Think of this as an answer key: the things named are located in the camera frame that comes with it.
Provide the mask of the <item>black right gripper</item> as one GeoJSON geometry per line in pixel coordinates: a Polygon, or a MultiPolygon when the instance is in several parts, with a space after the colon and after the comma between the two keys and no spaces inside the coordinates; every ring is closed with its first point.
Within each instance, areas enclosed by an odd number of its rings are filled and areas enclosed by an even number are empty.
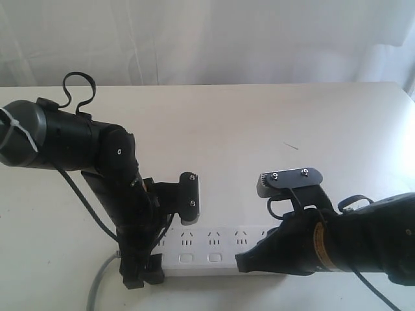
{"type": "Polygon", "coordinates": [[[235,256],[239,272],[269,272],[288,275],[311,275],[332,272],[319,259],[314,247],[314,229],[321,222],[320,213],[306,210],[291,216],[267,232],[252,249],[235,256]]]}

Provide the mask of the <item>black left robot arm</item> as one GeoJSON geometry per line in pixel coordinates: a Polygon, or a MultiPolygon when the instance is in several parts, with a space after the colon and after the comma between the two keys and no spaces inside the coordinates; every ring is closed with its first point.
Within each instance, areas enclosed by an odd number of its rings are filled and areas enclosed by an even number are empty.
{"type": "Polygon", "coordinates": [[[153,254],[167,226],[150,178],[142,178],[134,136],[122,126],[62,111],[43,98],[1,108],[1,162],[9,167],[57,171],[85,208],[91,204],[69,177],[79,171],[114,224],[119,268],[129,289],[161,284],[162,258],[153,254]]]}

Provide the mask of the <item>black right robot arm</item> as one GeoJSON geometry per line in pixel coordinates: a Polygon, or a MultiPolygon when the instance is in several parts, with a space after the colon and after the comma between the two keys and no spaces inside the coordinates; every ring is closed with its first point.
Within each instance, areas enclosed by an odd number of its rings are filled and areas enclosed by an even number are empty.
{"type": "Polygon", "coordinates": [[[235,260],[242,273],[385,273],[392,283],[412,286],[414,193],[344,214],[317,208],[287,213],[279,226],[235,260]]]}

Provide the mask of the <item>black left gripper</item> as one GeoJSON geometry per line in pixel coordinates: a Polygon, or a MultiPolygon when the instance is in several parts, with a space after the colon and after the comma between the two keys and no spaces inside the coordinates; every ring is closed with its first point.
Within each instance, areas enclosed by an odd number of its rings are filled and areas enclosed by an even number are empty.
{"type": "Polygon", "coordinates": [[[152,252],[167,227],[167,216],[175,213],[175,184],[143,179],[137,168],[81,174],[116,228],[123,284],[140,289],[144,281],[163,283],[163,255],[152,252]]]}

